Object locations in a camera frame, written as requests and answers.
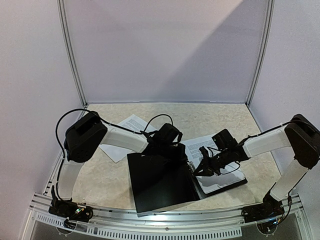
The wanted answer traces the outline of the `black file folder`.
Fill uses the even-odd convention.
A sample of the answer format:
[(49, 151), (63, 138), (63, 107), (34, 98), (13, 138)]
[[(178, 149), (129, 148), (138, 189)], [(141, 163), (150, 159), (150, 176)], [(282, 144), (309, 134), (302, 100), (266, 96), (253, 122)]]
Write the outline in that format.
[(195, 177), (184, 144), (158, 150), (147, 147), (127, 156), (131, 189), (138, 213), (206, 199), (247, 184), (230, 167), (226, 175)]

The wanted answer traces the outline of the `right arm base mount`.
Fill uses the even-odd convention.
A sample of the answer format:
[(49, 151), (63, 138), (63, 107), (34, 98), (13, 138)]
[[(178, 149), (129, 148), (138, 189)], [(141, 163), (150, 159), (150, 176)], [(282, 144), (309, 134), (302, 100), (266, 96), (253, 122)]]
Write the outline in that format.
[(262, 199), (262, 203), (245, 206), (241, 210), (241, 216), (244, 217), (246, 223), (261, 221), (268, 218), (276, 218), (280, 215), (280, 219), (275, 220), (274, 225), (282, 223), (290, 213), (292, 205), (292, 197), (288, 198), (289, 209), (285, 212), (282, 200), (277, 200), (271, 196), (269, 190)]

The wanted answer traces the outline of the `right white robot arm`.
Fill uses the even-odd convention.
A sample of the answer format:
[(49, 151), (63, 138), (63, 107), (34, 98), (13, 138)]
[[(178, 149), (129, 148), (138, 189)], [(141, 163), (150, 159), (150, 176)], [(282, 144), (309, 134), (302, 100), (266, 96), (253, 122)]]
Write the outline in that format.
[(269, 218), (278, 210), (278, 203), (289, 195), (303, 177), (320, 160), (320, 131), (302, 114), (256, 135), (237, 141), (226, 128), (212, 137), (217, 154), (206, 146), (200, 147), (202, 159), (194, 170), (196, 177), (220, 176), (221, 170), (234, 162), (245, 162), (262, 154), (285, 152), (287, 165), (280, 178), (269, 190), (270, 199), (259, 206), (262, 218)]

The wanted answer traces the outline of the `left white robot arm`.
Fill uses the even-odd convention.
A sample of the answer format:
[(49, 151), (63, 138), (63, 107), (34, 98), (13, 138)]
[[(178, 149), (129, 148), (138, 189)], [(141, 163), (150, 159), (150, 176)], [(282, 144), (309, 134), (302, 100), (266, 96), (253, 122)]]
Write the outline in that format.
[(74, 205), (69, 202), (84, 163), (88, 162), (100, 145), (124, 148), (147, 156), (162, 156), (170, 162), (187, 159), (186, 147), (181, 143), (182, 132), (173, 122), (164, 123), (159, 130), (146, 128), (134, 131), (124, 126), (110, 123), (96, 111), (88, 111), (65, 132), (64, 142), (59, 142), (63, 160), (58, 170), (55, 184), (55, 209), (63, 216), (74, 213)]

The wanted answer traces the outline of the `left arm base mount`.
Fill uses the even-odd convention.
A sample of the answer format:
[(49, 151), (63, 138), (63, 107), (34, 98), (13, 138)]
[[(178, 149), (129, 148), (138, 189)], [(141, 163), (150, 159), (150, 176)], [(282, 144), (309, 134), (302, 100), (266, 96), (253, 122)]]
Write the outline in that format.
[(48, 209), (48, 213), (71, 221), (80, 221), (88, 223), (93, 217), (93, 208), (86, 203), (76, 203), (70, 200), (62, 200), (55, 193), (55, 189), (51, 189), (52, 201)]

